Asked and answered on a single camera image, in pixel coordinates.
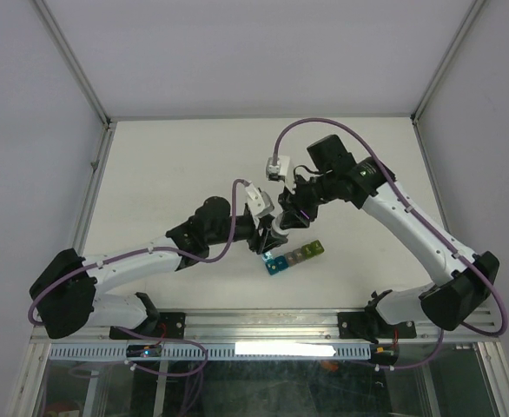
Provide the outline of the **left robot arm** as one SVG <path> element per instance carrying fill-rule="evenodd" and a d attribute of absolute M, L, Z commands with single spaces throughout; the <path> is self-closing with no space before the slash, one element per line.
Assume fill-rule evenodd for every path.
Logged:
<path fill-rule="evenodd" d="M 59 252 L 30 287 L 29 317 L 58 340 L 83 328 L 126 328 L 149 337 L 160 313 L 143 292 L 114 295 L 113 289 L 152 275 L 174 273 L 199 263 L 219 261 L 209 250 L 245 241 L 262 255 L 285 244 L 286 231 L 271 209 L 246 204 L 241 215 L 225 198 L 208 198 L 184 223 L 143 248 L 111 255 L 80 256 L 73 248 Z"/>

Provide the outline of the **white pill bottle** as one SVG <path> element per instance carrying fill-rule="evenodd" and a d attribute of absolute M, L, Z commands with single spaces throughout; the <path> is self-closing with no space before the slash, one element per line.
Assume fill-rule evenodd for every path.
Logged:
<path fill-rule="evenodd" d="M 271 236 L 279 242 L 287 242 L 288 241 L 288 232 L 284 229 L 281 229 L 279 226 L 272 225 L 270 228 Z"/>

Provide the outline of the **aluminium mounting rail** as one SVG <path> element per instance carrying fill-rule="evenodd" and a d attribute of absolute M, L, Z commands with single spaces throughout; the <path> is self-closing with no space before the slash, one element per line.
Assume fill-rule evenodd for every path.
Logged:
<path fill-rule="evenodd" d="M 172 308 L 162 309 L 168 314 L 183 313 L 184 319 L 166 324 L 166 335 L 173 328 L 180 330 L 185 340 L 200 343 L 235 343 L 236 341 L 291 341 L 320 343 L 349 342 L 341 339 L 341 330 L 347 330 L 347 324 L 340 321 L 340 314 L 362 313 L 362 308 L 286 308 L 286 309 L 200 309 Z M 439 329 L 428 320 L 410 319 L 413 324 L 405 328 L 414 328 L 416 337 L 400 338 L 400 343 L 435 343 Z M 493 331 L 500 324 L 499 313 L 493 308 L 479 307 L 467 317 L 466 323 L 478 329 Z M 491 341 L 491 338 L 474 333 L 471 329 L 459 326 L 456 330 L 445 332 L 444 342 L 469 344 Z M 59 340 L 51 340 L 43 328 L 31 331 L 30 343 L 116 343 L 109 338 L 109 328 L 83 328 L 73 335 Z"/>

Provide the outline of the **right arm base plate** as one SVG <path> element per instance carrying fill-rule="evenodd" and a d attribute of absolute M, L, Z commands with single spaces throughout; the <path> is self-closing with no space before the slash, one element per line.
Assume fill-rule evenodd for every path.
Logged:
<path fill-rule="evenodd" d="M 342 340 L 362 339 L 378 343 L 381 339 L 415 339 L 416 327 L 412 321 L 387 324 L 377 313 L 365 310 L 337 314 L 339 337 Z"/>

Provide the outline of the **right aluminium frame post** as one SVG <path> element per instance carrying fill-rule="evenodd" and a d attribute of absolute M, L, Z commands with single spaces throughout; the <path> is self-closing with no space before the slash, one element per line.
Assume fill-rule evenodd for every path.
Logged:
<path fill-rule="evenodd" d="M 469 33 L 472 31 L 474 25 L 477 23 L 484 8 L 489 4 L 486 0 L 473 0 L 468 7 L 466 14 L 462 18 L 458 28 L 456 29 L 446 51 L 442 55 L 438 66 L 433 72 L 433 76 L 427 84 L 423 94 L 420 97 L 416 107 L 414 108 L 410 118 L 413 123 L 419 121 L 423 116 L 432 101 L 437 89 L 439 88 L 442 80 L 446 76 L 450 66 L 459 53 L 463 43 L 466 41 Z"/>

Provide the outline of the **aluminium frame post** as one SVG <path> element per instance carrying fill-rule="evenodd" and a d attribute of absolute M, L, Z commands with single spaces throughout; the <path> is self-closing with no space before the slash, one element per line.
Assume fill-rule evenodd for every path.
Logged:
<path fill-rule="evenodd" d="M 101 124 L 103 126 L 109 126 L 111 119 L 108 112 L 102 105 L 89 78 L 85 74 L 83 66 L 77 59 L 74 50 L 71 48 L 67 37 L 64 35 L 48 3 L 44 0 L 30 0 L 30 4 L 75 80 L 77 87 L 83 93 L 88 105 L 100 120 Z"/>
<path fill-rule="evenodd" d="M 462 18 L 458 28 L 456 29 L 446 51 L 442 55 L 438 66 L 433 72 L 433 76 L 427 84 L 423 94 L 420 97 L 416 107 L 414 108 L 410 118 L 413 123 L 419 121 L 423 116 L 432 101 L 437 89 L 439 88 L 442 80 L 446 76 L 450 66 L 459 53 L 463 43 L 466 41 L 469 33 L 472 31 L 474 25 L 477 23 L 484 8 L 489 4 L 486 0 L 473 0 L 468 7 L 466 14 Z"/>

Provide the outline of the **left aluminium frame post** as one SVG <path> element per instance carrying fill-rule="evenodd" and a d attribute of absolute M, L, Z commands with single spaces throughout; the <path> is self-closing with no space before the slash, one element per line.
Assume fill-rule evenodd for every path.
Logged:
<path fill-rule="evenodd" d="M 111 119 L 108 112 L 102 105 L 89 78 L 85 74 L 83 66 L 77 59 L 74 50 L 71 48 L 67 37 L 64 35 L 48 3 L 44 0 L 30 0 L 30 4 L 75 80 L 77 87 L 83 93 L 88 105 L 100 120 L 101 124 L 103 126 L 109 126 Z"/>

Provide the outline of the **weekly pill organizer strip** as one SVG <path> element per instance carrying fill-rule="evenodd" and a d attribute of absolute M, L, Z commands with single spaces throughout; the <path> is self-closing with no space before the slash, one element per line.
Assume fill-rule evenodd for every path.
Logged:
<path fill-rule="evenodd" d="M 282 255 L 273 255 L 271 252 L 263 253 L 261 259 L 268 274 L 277 275 L 289 268 L 299 266 L 316 256 L 320 256 L 324 252 L 325 249 L 321 242 L 315 240 Z"/>

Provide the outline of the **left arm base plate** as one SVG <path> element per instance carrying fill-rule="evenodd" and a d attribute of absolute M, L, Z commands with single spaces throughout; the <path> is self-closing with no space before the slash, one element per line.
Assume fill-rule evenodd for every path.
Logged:
<path fill-rule="evenodd" d="M 157 318 L 148 318 L 144 323 L 133 329 L 111 327 L 111 340 L 143 339 L 178 339 L 182 340 L 186 327 L 187 315 L 184 312 L 159 311 Z"/>

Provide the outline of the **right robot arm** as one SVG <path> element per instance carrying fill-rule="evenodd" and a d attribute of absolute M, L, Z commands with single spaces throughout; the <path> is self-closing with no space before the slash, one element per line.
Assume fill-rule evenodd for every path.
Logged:
<path fill-rule="evenodd" d="M 283 230 L 306 228 L 319 206 L 341 200 L 363 210 L 386 227 L 427 271 L 429 284 L 407 290 L 373 293 L 365 307 L 369 333 L 384 336 L 404 321 L 428 320 L 453 331 L 491 291 L 499 260 L 458 242 L 408 199 L 394 174 L 368 157 L 356 162 L 337 135 L 307 149 L 317 171 L 306 179 L 294 173 L 287 156 L 268 159 L 267 176 L 285 184 L 279 196 Z"/>

